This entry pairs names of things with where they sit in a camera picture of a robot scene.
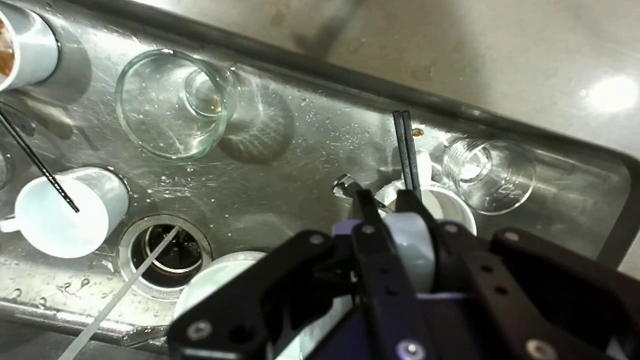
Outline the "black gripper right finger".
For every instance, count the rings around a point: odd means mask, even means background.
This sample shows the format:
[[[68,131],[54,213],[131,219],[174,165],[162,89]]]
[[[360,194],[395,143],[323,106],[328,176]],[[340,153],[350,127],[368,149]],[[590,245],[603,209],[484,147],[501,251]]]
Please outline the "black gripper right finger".
[[[409,113],[391,119],[407,174],[398,210],[416,214],[430,237],[434,286],[462,291],[480,306],[495,332],[493,353],[508,360],[611,360],[615,343],[626,360],[640,360],[638,281],[521,231],[485,242],[438,223],[419,202]]]

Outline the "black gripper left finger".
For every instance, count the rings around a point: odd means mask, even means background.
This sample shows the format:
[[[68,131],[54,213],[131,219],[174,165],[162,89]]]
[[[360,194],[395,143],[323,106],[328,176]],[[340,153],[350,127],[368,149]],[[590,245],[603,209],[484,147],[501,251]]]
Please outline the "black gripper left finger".
[[[376,357],[423,341],[416,293],[372,192],[358,190],[355,207],[343,233],[298,233],[178,317],[167,327],[171,360],[272,360],[286,328],[315,323],[345,294],[363,312]]]

